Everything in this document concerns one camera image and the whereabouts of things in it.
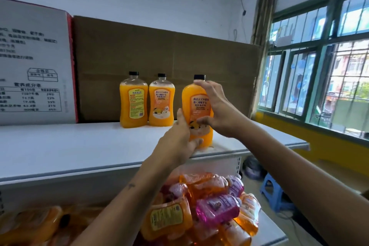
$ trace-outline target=white shelf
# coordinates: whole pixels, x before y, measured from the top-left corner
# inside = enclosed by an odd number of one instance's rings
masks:
[[[308,149],[308,143],[258,124],[286,146]],[[0,185],[56,175],[138,167],[169,127],[124,129],[119,123],[85,123],[0,127]],[[214,132],[213,147],[197,151],[190,161],[246,155],[238,140]]]

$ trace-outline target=blue plastic stool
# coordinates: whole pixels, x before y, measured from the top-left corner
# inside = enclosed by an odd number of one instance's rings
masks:
[[[265,189],[266,187],[270,187],[270,186],[273,187],[273,194],[267,192]],[[283,190],[269,173],[264,178],[264,182],[260,188],[260,192],[261,194],[264,194],[265,197],[268,199],[270,208],[274,212],[278,213],[281,210],[294,209],[293,203],[282,201]]]

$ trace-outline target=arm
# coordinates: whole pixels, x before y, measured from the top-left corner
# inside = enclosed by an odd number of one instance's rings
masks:
[[[369,245],[369,201],[246,118],[225,98],[221,85],[195,83],[206,90],[214,111],[214,118],[197,122],[241,141],[329,245]]]
[[[202,139],[189,142],[190,130],[182,115],[169,129],[129,184],[115,197],[72,246],[132,245],[156,194],[169,174],[185,163]]]

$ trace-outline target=left hand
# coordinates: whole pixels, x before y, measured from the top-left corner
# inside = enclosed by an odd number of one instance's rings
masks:
[[[159,139],[157,146],[151,154],[151,164],[159,164],[171,171],[184,164],[193,154],[203,139],[197,138],[189,141],[190,129],[183,116],[182,109],[177,112],[177,122]]]

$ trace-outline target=hand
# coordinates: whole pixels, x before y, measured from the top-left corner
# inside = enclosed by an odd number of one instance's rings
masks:
[[[201,117],[197,119],[197,123],[210,125],[216,132],[226,137],[237,138],[240,132],[239,125],[248,119],[228,101],[222,85],[213,81],[195,80],[193,82],[206,91],[214,112],[213,118],[210,116]]]
[[[159,139],[157,146],[151,154],[150,161],[159,162],[161,167],[164,166],[172,171],[184,164],[197,146],[203,142],[201,138],[191,141],[189,139],[190,128],[183,116],[182,109],[179,108],[177,111],[177,122]]]

